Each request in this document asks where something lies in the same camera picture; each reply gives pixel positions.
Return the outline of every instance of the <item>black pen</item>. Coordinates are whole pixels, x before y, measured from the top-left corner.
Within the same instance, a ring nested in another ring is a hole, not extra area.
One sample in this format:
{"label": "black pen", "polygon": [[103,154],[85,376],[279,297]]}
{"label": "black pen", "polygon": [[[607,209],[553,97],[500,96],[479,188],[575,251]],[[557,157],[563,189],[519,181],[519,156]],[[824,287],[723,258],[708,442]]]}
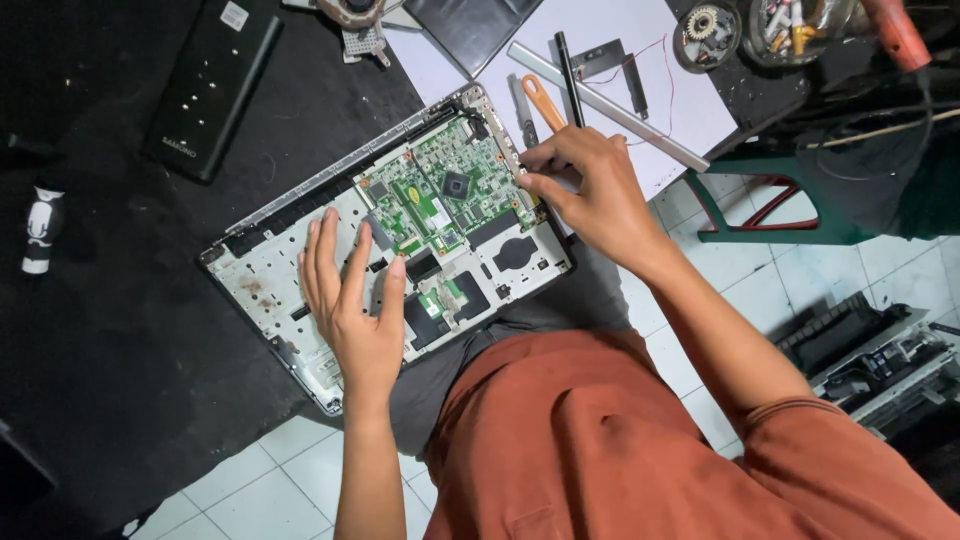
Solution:
{"label": "black pen", "polygon": [[570,63],[570,52],[566,50],[566,37],[564,37],[563,32],[558,32],[553,36],[553,39],[557,43],[557,53],[560,54],[560,69],[564,73],[566,92],[570,97],[573,125],[578,128],[583,128],[586,126],[584,123],[584,110],[580,105],[580,92],[577,90],[577,79],[573,75],[573,65]]}

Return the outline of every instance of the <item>green circuit board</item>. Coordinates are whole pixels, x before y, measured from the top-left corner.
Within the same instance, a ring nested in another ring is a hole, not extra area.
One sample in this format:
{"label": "green circuit board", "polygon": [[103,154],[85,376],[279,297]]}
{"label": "green circuit board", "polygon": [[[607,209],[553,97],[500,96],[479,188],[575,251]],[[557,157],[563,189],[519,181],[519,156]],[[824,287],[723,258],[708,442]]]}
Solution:
{"label": "green circuit board", "polygon": [[504,160],[494,137],[461,117],[354,181],[395,253],[431,245],[443,255],[503,212],[514,212],[524,230],[544,219]]}

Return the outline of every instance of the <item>metal bracket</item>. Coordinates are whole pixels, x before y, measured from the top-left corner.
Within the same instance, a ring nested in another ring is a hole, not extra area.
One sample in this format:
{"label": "metal bracket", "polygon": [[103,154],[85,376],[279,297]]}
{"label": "metal bracket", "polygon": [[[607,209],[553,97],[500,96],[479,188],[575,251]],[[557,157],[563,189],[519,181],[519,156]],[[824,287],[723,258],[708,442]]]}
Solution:
{"label": "metal bracket", "polygon": [[[538,55],[522,43],[518,41],[511,43],[510,48],[507,50],[507,56],[518,61],[521,65],[554,85],[560,88],[566,88],[564,84],[564,74],[561,73],[560,67]],[[607,96],[579,82],[577,83],[577,89],[580,91],[580,99],[583,100],[584,103],[599,110],[608,116],[609,119],[620,124],[631,133],[649,141],[650,144],[662,150],[667,156],[699,173],[706,172],[710,167],[709,161],[697,156],[676,140],[673,140],[657,128],[640,120],[635,114],[620,107],[607,98]]]}

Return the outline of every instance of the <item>white tile floor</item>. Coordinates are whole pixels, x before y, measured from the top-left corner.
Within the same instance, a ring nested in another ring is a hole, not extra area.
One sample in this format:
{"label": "white tile floor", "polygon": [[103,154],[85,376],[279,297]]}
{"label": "white tile floor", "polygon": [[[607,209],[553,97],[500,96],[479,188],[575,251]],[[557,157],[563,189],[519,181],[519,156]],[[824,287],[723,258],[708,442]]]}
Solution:
{"label": "white tile floor", "polygon": [[[733,224],[754,213],[781,188],[734,176],[706,180]],[[771,222],[813,216],[804,197]],[[960,237],[933,241],[880,237],[858,246],[703,244],[708,220],[684,182],[650,204],[665,231],[707,280],[758,329],[769,333],[821,301],[829,306],[862,290],[875,307],[893,303],[930,309],[930,320],[957,326]],[[667,384],[681,398],[717,452],[743,451],[730,423],[690,366],[650,290],[621,271],[630,320]],[[333,538],[343,464],[341,433],[297,417],[174,495],[135,540],[321,540]],[[437,501],[426,467],[400,457],[410,538],[421,538]]]}

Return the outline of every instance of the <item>green chair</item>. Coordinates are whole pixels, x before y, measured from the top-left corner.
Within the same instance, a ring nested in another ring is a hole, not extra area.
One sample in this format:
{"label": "green chair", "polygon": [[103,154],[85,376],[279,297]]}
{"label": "green chair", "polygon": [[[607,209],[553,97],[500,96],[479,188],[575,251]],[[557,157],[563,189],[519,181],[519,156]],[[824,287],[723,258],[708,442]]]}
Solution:
{"label": "green chair", "polygon": [[[797,159],[792,156],[750,158],[729,154],[714,161],[707,174],[738,174],[772,177],[774,185],[786,186],[780,195],[758,210],[743,225],[727,223],[707,188],[694,171],[688,171],[686,181],[704,207],[713,231],[697,233],[702,242],[752,242],[769,244],[831,244],[852,246],[876,236],[854,225],[836,206],[830,197],[818,188],[816,181],[805,178]],[[817,217],[796,223],[763,225],[777,207],[801,191],[809,197],[817,211]]]}

